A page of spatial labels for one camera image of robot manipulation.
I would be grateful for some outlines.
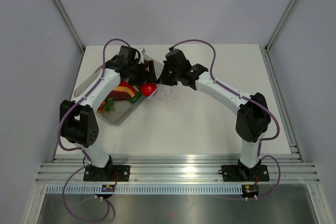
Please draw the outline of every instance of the gray floor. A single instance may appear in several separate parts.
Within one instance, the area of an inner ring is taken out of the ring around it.
[[[269,189],[269,186],[263,186],[261,194]],[[66,198],[69,207],[73,208],[89,196],[67,195]],[[228,196],[113,195],[109,200],[115,208],[115,217],[111,211],[100,223],[318,223],[304,185],[281,185],[271,197],[257,201],[223,197]],[[91,220],[101,218],[105,212],[105,204],[98,200],[84,202],[74,210],[80,217]],[[60,194],[47,194],[38,223],[83,222],[66,214]]]

